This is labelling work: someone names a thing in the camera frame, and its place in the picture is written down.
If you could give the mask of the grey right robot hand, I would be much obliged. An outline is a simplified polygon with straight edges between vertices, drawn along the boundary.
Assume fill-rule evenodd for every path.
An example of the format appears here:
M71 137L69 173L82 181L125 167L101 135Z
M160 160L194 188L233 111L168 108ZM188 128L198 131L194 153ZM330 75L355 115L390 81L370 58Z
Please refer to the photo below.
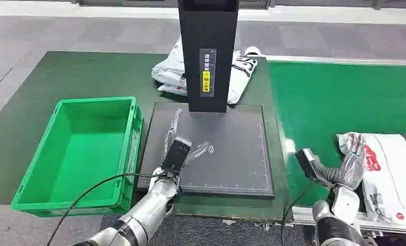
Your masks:
M356 190L364 175L365 142L359 134L348 134L347 153L339 168L325 167L317 155L313 155L312 166L319 182L332 188L337 184Z

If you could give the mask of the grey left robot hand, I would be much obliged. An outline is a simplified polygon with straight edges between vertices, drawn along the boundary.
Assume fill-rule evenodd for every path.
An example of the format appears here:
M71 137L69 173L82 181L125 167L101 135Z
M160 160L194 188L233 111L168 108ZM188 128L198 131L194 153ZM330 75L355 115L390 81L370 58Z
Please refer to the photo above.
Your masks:
M180 171L189 162L201 157L204 153L208 152L209 143L203 142L194 151L192 149L192 142L188 139L178 136L178 126L183 109L176 110L170 128L168 129L162 151L162 164L161 169L170 175L179 176Z

